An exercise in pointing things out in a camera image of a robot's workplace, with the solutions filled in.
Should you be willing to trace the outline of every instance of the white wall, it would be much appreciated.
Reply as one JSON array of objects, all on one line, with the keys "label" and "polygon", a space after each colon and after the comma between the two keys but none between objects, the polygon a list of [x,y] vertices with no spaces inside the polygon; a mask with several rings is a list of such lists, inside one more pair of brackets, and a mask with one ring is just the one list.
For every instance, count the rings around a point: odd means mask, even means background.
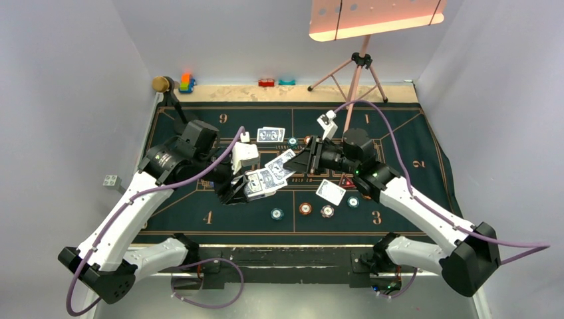
[{"label": "white wall", "polygon": [[465,217],[553,245],[486,282],[494,318],[564,312],[562,12],[562,1],[466,1],[417,82]]},{"label": "white wall", "polygon": [[4,0],[0,48],[0,317],[66,318],[57,255],[119,198],[104,175],[130,179],[150,77],[110,0]]},{"label": "white wall", "polygon": [[[114,3],[152,76],[179,78],[190,70],[200,84],[252,83],[286,74],[313,84],[362,44],[362,38],[326,43],[310,39],[311,0]],[[368,53],[380,80],[418,78],[461,3],[448,0],[446,20],[439,25],[373,36]],[[349,66],[337,78],[348,85],[352,75]],[[364,72],[362,81],[369,80]]]}]

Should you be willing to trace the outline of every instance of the tripod stand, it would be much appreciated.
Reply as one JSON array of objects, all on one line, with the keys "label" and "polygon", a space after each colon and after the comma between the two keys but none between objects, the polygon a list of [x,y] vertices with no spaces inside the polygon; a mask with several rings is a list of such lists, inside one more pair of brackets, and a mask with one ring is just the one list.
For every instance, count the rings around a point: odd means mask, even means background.
[{"label": "tripod stand", "polygon": [[[358,99],[364,98],[366,95],[368,95],[368,93],[372,92],[375,88],[378,88],[378,90],[380,91],[380,94],[382,95],[382,98],[384,99],[384,103],[387,103],[388,98],[386,97],[386,94],[384,93],[384,89],[382,88],[382,85],[380,84],[380,81],[378,80],[378,77],[376,75],[376,71],[374,70],[374,67],[372,67],[372,58],[370,57],[369,54],[366,53],[366,49],[368,48],[368,42],[369,41],[370,41],[370,35],[365,35],[364,41],[362,42],[362,47],[360,48],[359,53],[358,52],[353,53],[351,58],[344,61],[344,63],[339,65],[336,69],[331,71],[328,75],[324,76],[321,80],[317,81],[314,85],[311,85],[310,87],[308,87],[307,90],[312,91],[316,86],[320,85],[320,83],[322,83],[326,79],[332,78],[333,81],[335,82],[335,84],[337,85],[337,88],[339,88],[339,91],[343,95],[343,98],[345,98],[346,102],[356,100],[357,99],[356,90],[358,88],[358,81],[360,80],[360,72],[362,71],[362,68],[365,68],[367,70],[370,70],[370,73],[372,74],[372,77],[374,78],[376,85],[374,85],[370,90],[366,91],[366,93],[364,93],[362,96],[358,97]],[[349,88],[349,94],[347,96],[345,96],[343,90],[341,89],[341,86],[339,86],[339,83],[335,79],[335,73],[337,73],[342,68],[349,65],[349,63],[351,63],[351,62],[356,63],[356,69],[354,70],[354,74],[352,76],[352,82],[351,82],[351,87]],[[354,104],[347,106],[347,110],[348,110],[347,120],[345,121],[345,126],[343,128],[343,132],[346,132],[349,128],[349,123],[351,122],[351,116],[353,114],[352,113],[353,112],[353,106],[354,106]]]}]

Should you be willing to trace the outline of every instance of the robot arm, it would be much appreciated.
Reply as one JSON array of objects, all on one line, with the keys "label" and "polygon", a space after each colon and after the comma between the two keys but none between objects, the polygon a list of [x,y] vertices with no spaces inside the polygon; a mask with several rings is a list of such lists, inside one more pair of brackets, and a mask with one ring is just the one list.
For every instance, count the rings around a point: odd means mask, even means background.
[{"label": "robot arm", "polygon": [[[136,281],[166,268],[200,261],[198,244],[183,234],[175,234],[160,244],[127,253],[143,224],[174,190],[147,193],[133,202],[130,198],[159,185],[183,181],[210,166],[218,151],[212,148],[218,139],[217,133],[217,129],[209,124],[191,121],[181,136],[149,149],[126,193],[102,224],[78,247],[65,247],[59,253],[59,261],[76,272],[94,247],[97,236],[111,223],[78,276],[108,304],[123,298]],[[247,135],[241,135],[242,140],[247,138]],[[215,193],[222,203],[244,203],[243,187],[247,180],[244,175],[235,175],[242,166],[256,163],[258,151],[256,146],[237,142],[229,155],[204,179],[214,182]]]},{"label": "robot arm", "polygon": [[[333,126],[329,123],[322,127],[329,130]],[[347,130],[341,146],[328,138],[313,136],[299,154],[284,164],[284,168],[316,175],[327,169],[351,173],[352,182],[361,194],[395,210],[436,243],[421,243],[390,233],[374,246],[372,259],[366,261],[374,272],[393,271],[396,265],[415,266],[440,274],[456,292],[472,296],[500,266],[497,245],[468,236],[419,204],[410,194],[405,178],[377,161],[374,144],[364,130]],[[455,226],[496,238],[488,224],[475,226],[416,189],[413,192],[415,197]]]}]

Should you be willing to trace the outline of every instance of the red toy block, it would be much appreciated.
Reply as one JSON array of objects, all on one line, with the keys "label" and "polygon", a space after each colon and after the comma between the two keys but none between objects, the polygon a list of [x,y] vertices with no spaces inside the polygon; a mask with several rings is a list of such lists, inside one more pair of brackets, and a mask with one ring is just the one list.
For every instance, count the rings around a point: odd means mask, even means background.
[{"label": "red toy block", "polygon": [[184,73],[182,75],[182,77],[180,78],[180,83],[190,83],[191,78],[192,78],[192,75],[190,73]]},{"label": "red toy block", "polygon": [[267,87],[267,86],[274,86],[274,79],[273,78],[262,78],[259,80],[259,86]]}]

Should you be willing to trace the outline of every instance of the green felt table mat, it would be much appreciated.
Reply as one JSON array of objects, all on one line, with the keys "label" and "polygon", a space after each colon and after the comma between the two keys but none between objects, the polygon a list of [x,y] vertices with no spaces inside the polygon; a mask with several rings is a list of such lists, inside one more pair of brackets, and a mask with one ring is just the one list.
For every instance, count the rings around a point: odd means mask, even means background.
[{"label": "green felt table mat", "polygon": [[[184,102],[182,107],[200,120],[217,127],[221,143],[228,145],[242,125],[251,133],[255,143],[257,129],[263,126],[285,128],[282,144],[258,144],[260,165],[263,167],[287,149],[287,138],[295,136],[303,146],[309,135],[323,131],[316,119],[327,110],[335,109],[334,102]],[[400,153],[412,184],[424,195],[443,208],[461,216],[454,197],[454,184],[448,158],[441,150],[430,125],[417,103],[378,104],[388,118],[399,144]],[[172,107],[158,106],[145,145],[145,151],[163,143],[172,136],[172,123],[176,113]],[[335,141],[343,134],[346,111],[340,112],[336,123],[339,130]],[[350,128],[362,128],[373,138],[380,161],[401,171],[394,153],[392,140],[372,108],[357,104],[354,107]],[[288,186],[274,196],[240,205],[222,205],[209,183],[197,184],[176,190],[159,207],[141,230],[135,244],[153,244],[163,241],[173,233],[185,233],[201,244],[222,245],[351,245],[374,244],[388,232],[394,231],[425,240],[425,235],[412,223],[393,210],[374,201],[360,198],[354,189],[347,194],[329,219],[321,217],[321,207],[330,203],[315,195],[322,179],[335,183],[340,174],[324,176],[294,175]],[[347,205],[349,196],[360,198],[358,208]],[[310,203],[313,212],[299,213],[302,203]],[[273,208],[284,212],[281,221],[270,217]]]}]

